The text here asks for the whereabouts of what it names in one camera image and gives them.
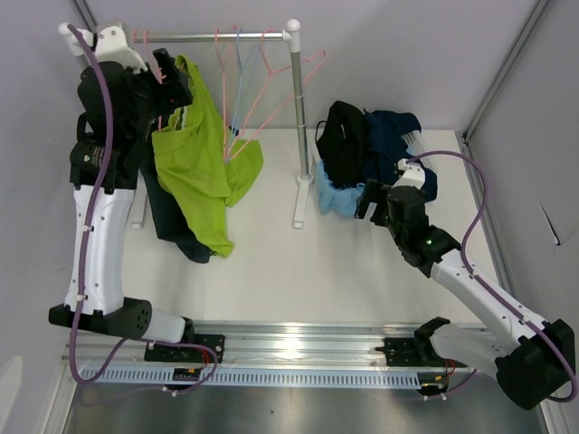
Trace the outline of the light blue shorts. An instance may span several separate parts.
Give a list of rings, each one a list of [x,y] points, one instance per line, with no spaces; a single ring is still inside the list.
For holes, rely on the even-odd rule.
[[[354,187],[336,188],[330,181],[322,161],[316,163],[315,186],[318,191],[318,208],[321,213],[333,211],[340,216],[353,218],[356,213],[358,199],[361,197],[365,184]]]

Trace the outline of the navy blue shorts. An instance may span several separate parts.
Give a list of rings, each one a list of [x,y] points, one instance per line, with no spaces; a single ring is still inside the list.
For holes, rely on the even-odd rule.
[[[398,179],[397,163],[412,155],[404,135],[422,131],[413,113],[397,113],[389,110],[364,112],[365,156],[362,164],[364,181],[374,180],[393,185]]]

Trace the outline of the lime green shorts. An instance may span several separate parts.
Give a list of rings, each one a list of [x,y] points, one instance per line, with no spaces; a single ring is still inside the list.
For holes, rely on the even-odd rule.
[[[228,160],[229,130],[197,65],[179,55],[176,67],[187,78],[193,102],[176,110],[168,125],[152,134],[157,178],[173,195],[195,237],[215,256],[229,257],[226,209],[249,192],[263,167],[257,140],[239,139]]]

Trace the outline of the light blue wire hanger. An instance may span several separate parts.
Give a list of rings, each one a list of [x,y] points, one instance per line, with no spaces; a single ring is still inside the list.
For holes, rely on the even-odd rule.
[[[229,161],[233,157],[233,146],[235,141],[240,137],[242,131],[242,123],[244,119],[245,105],[244,100],[249,94],[252,86],[253,76],[259,58],[259,45],[255,43],[249,50],[245,58],[241,53],[241,35],[242,29],[239,29],[235,39],[235,55],[237,70],[239,72],[239,79],[237,85],[237,94],[235,105],[233,109],[233,116],[230,122],[231,138],[228,140],[226,147],[225,159]]]

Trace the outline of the black shorts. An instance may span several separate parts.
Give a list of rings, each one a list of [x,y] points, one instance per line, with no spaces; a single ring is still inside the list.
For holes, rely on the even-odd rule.
[[[363,182],[365,119],[363,112],[341,100],[318,123],[323,132],[316,139],[319,156],[330,182],[338,189]]]

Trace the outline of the dark teal shorts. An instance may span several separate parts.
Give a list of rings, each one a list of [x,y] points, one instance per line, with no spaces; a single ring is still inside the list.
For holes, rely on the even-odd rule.
[[[212,251],[203,245],[189,229],[175,197],[160,184],[155,164],[152,136],[142,151],[139,166],[147,188],[148,200],[157,237],[173,243],[192,262],[206,264]]]

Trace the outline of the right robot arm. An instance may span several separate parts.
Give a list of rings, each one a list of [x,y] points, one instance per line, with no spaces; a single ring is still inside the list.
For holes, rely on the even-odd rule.
[[[451,359],[497,381],[518,407],[532,410],[544,400],[571,402],[578,396],[574,330],[549,322],[485,279],[448,232],[429,222],[422,192],[411,185],[366,184],[356,218],[375,206],[371,221],[392,235],[404,260],[449,290],[491,332],[484,337],[437,317],[419,328],[414,357],[423,364]]]

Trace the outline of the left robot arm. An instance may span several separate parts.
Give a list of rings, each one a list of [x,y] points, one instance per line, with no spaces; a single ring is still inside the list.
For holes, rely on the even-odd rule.
[[[154,121],[192,103],[185,75],[166,49],[153,52],[163,78],[145,68],[101,61],[81,74],[84,107],[71,151],[70,181],[76,206],[71,284],[64,302],[50,308],[54,326],[78,328],[131,340],[165,342],[178,362],[196,350],[191,319],[126,297],[122,258],[138,171]]]

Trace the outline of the white plastic mesh basket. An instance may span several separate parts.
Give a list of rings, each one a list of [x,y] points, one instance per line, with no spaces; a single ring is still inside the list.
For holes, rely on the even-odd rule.
[[[426,142],[420,130],[403,134],[402,140],[406,144],[407,153],[411,156],[421,155],[427,151]]]

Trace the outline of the white clothes rack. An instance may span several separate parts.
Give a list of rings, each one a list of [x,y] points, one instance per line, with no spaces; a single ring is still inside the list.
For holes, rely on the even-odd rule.
[[[114,23],[111,25],[119,25],[123,28],[122,23]],[[92,33],[85,29],[72,30],[68,23],[60,24],[58,26],[58,32],[63,37],[73,56],[87,60],[91,53],[94,54],[96,47],[96,33]],[[132,48],[130,35],[127,33],[126,35],[128,37],[128,44]],[[232,42],[234,40],[234,33],[220,33],[220,39],[222,42]],[[147,40],[149,42],[214,42],[214,34],[153,33],[147,37]],[[313,173],[310,170],[308,141],[306,136],[306,113],[303,97],[303,84],[306,82],[306,79],[302,76],[301,67],[300,22],[296,19],[290,19],[287,21],[286,27],[278,32],[242,32],[241,41],[257,42],[259,44],[268,41],[284,42],[289,48],[290,70],[293,81],[293,94],[289,97],[289,100],[294,103],[295,107],[300,163],[300,172],[297,177],[298,192],[293,213],[292,226],[296,229],[301,229],[304,227],[306,220],[309,186],[313,182]]]

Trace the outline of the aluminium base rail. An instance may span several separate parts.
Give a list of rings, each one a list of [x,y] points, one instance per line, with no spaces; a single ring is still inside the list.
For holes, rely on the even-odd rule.
[[[224,366],[264,369],[338,369],[364,370],[371,367],[428,370],[432,366],[389,366],[385,355],[376,349],[385,338],[411,338],[417,324],[349,325],[250,322],[195,322],[195,338],[205,346],[215,348]],[[491,367],[494,360],[514,351],[501,344],[490,329],[481,324],[461,325],[450,323],[433,333],[440,335],[436,343],[443,346],[444,354],[454,354],[459,366],[475,367],[458,351],[486,357]],[[79,366],[103,363],[120,338],[80,331],[77,337],[76,356]],[[146,345],[127,341],[113,356],[113,362],[145,363]]]

